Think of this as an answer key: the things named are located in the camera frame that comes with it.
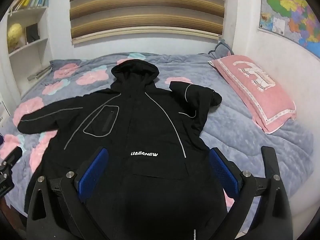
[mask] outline jacket sleeve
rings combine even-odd
[[[184,104],[187,108],[191,108],[189,113],[192,112],[192,116],[189,117],[193,120],[192,127],[200,133],[207,121],[210,107],[221,103],[221,95],[211,88],[179,81],[171,81],[169,88],[181,102],[187,103]]]
[[[18,130],[26,134],[57,130],[68,124],[83,109],[81,102],[82,97],[65,99],[26,114],[21,118]]]

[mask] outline window blind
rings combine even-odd
[[[223,17],[224,0],[70,0],[74,43],[124,32],[218,38]]]

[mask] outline black hooded jacket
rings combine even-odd
[[[111,72],[110,89],[21,119],[22,133],[58,130],[28,186],[25,211],[39,176],[61,178],[102,146],[108,166],[85,204],[111,240],[207,240],[227,210],[199,135],[221,96],[184,82],[156,88],[158,68],[137,59]]]

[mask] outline elephant embroidery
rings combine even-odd
[[[263,92],[270,87],[274,87],[276,83],[265,73],[261,68],[257,67],[254,63],[247,61],[236,61],[233,65],[237,64],[247,64],[250,68],[238,68],[238,70],[243,73],[246,77],[249,77],[251,74],[255,75],[257,79],[251,80],[252,84],[255,86],[259,85],[258,90]]]

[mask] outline gray comforter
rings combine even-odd
[[[20,115],[26,111],[25,108],[31,107],[35,110],[41,104],[39,101],[47,105],[108,88],[114,81],[112,67],[118,60],[127,58],[140,58],[155,64],[160,71],[159,77],[155,80],[158,88],[168,90],[171,80],[181,80],[217,91],[223,101],[219,107],[211,109],[201,138],[207,146],[218,147],[226,158],[235,162],[241,170],[249,170],[255,176],[264,177],[260,148],[265,145],[276,150],[281,177],[289,196],[292,196],[311,175],[312,134],[293,120],[288,120],[276,132],[265,134],[253,123],[251,114],[239,96],[208,64],[207,61],[212,60],[208,54],[123,53],[88,61],[52,61],[53,72],[23,98],[22,101],[26,104],[17,109],[15,116],[10,118],[4,128],[0,128],[3,135],[11,134],[14,136],[11,137],[11,141],[23,148],[23,157],[13,168],[15,188],[5,197],[8,204],[23,212],[25,192],[32,170],[40,161],[41,154],[50,140],[50,135],[46,133],[25,135],[18,132],[14,122],[19,121]],[[5,148],[1,150],[1,156],[4,156]],[[255,198],[242,230],[250,226],[258,201]]]

